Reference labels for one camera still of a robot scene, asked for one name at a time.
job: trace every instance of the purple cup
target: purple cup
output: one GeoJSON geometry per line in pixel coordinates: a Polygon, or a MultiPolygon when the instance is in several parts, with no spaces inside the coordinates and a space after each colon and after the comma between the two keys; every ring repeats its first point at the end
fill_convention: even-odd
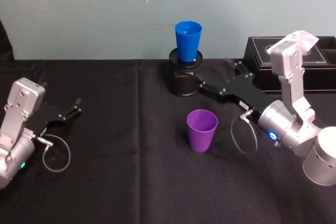
{"type": "Polygon", "coordinates": [[[218,126],[216,115],[209,110],[194,110],[187,117],[190,147],[196,152],[206,151],[218,126]]]}

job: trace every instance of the black tablecloth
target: black tablecloth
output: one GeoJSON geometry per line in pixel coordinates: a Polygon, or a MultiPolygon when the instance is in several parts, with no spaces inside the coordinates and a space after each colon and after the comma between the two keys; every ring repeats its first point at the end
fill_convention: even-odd
{"type": "MultiPolygon", "coordinates": [[[[261,131],[252,156],[239,153],[225,130],[206,153],[191,151],[189,112],[211,110],[225,128],[241,110],[201,94],[174,96],[165,85],[166,65],[3,63],[3,104],[13,81],[24,76],[47,81],[45,101],[59,108],[82,98],[83,113],[60,131],[72,151],[69,168],[48,172],[37,146],[26,168],[0,191],[0,223],[336,223],[335,187],[312,183],[302,160],[274,148],[261,131]]],[[[223,81],[233,71],[223,60],[206,60],[202,73],[223,81]]],[[[336,125],[336,94],[307,99],[318,126],[336,125]]]]}

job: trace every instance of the black box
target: black box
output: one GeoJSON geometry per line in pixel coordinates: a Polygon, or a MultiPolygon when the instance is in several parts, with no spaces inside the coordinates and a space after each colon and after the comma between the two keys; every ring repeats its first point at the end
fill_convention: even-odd
{"type": "MultiPolygon", "coordinates": [[[[244,63],[255,73],[254,84],[267,93],[281,92],[278,76],[272,73],[266,50],[284,37],[249,37],[244,63]]],[[[319,41],[303,56],[303,87],[307,93],[336,92],[336,38],[320,36],[319,41]]]]}

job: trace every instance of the cable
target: cable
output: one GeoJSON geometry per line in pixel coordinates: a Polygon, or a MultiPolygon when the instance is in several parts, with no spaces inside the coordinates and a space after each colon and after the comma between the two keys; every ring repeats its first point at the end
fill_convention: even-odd
{"type": "Polygon", "coordinates": [[[247,120],[247,121],[246,121],[246,120],[243,120],[243,121],[246,122],[246,123],[248,124],[248,126],[250,127],[250,129],[251,129],[251,131],[252,131],[252,133],[253,133],[253,137],[254,137],[254,140],[255,140],[255,143],[256,143],[256,148],[255,148],[255,150],[254,150],[253,152],[251,152],[251,153],[247,153],[247,152],[244,152],[244,151],[239,147],[239,145],[237,144],[237,141],[236,141],[236,139],[235,139],[235,137],[234,137],[234,135],[233,135],[233,124],[235,123],[235,121],[236,121],[238,118],[240,118],[240,116],[234,118],[234,119],[232,120],[232,123],[231,123],[231,137],[232,137],[232,140],[233,140],[234,144],[236,145],[237,149],[238,149],[241,153],[243,153],[243,154],[245,154],[245,155],[252,155],[252,154],[255,154],[255,153],[257,152],[257,150],[258,150],[258,141],[257,141],[256,132],[254,131],[254,128],[253,128],[253,126],[251,125],[251,123],[249,122],[249,120],[247,120]]]}
{"type": "Polygon", "coordinates": [[[53,172],[53,173],[60,173],[60,172],[63,172],[63,171],[64,171],[66,168],[68,168],[68,166],[70,165],[71,151],[70,151],[69,145],[68,145],[68,144],[67,144],[61,137],[59,137],[59,136],[52,135],[52,134],[44,134],[43,136],[49,136],[49,137],[57,138],[57,139],[61,140],[61,141],[65,144],[65,146],[66,146],[66,148],[67,148],[67,150],[68,150],[68,153],[69,153],[69,158],[68,158],[68,163],[67,163],[66,166],[63,167],[62,169],[55,170],[55,169],[51,169],[49,166],[47,166],[46,161],[45,161],[45,157],[46,157],[46,153],[47,153],[47,151],[48,151],[48,148],[45,149],[45,151],[43,152],[43,155],[42,155],[42,163],[43,163],[43,165],[44,165],[49,171],[51,171],[51,172],[53,172]]]}

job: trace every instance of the black cylinder holder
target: black cylinder holder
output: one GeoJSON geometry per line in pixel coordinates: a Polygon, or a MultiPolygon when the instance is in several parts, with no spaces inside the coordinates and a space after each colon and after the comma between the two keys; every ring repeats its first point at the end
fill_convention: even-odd
{"type": "Polygon", "coordinates": [[[183,97],[197,93],[200,85],[196,75],[200,73],[203,56],[200,51],[194,61],[182,62],[178,59],[177,48],[169,54],[168,89],[183,97]]]}

